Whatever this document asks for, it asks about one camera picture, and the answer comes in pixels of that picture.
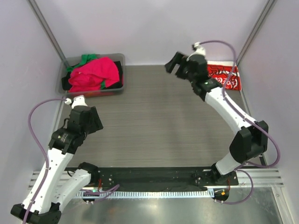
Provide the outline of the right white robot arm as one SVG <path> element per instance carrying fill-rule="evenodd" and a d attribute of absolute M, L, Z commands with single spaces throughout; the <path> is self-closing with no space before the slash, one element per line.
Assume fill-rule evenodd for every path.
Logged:
<path fill-rule="evenodd" d="M 121 95 L 91 98 L 104 128 L 87 138 L 85 158 L 100 167 L 211 165 L 211 180 L 263 151 L 267 138 L 214 79 L 190 83 L 161 65 L 128 66 Z"/>

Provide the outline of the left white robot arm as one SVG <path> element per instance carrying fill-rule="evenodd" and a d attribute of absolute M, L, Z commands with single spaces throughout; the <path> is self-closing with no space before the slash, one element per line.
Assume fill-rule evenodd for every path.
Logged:
<path fill-rule="evenodd" d="M 75 194 L 84 186 L 95 186 L 99 182 L 97 166 L 83 162 L 74 176 L 57 188 L 78 147 L 87 135 L 101 129 L 103 125 L 96 107 L 73 107 L 64 125 L 52 134 L 45 163 L 31 192 L 22 203 L 12 206 L 11 215 L 28 224 L 57 224 Z"/>

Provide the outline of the white t shirt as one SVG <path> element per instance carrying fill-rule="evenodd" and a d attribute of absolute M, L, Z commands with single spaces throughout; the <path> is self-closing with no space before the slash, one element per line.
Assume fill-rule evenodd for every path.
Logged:
<path fill-rule="evenodd" d="M 207 70 L 210 77 L 216 79 L 222 85 L 224 85 L 229 73 L 233 67 L 233 62 L 231 61 L 207 61 Z M 227 90 L 241 91 L 241 79 L 239 75 L 239 70 L 235 66 L 228 83 L 226 84 Z"/>

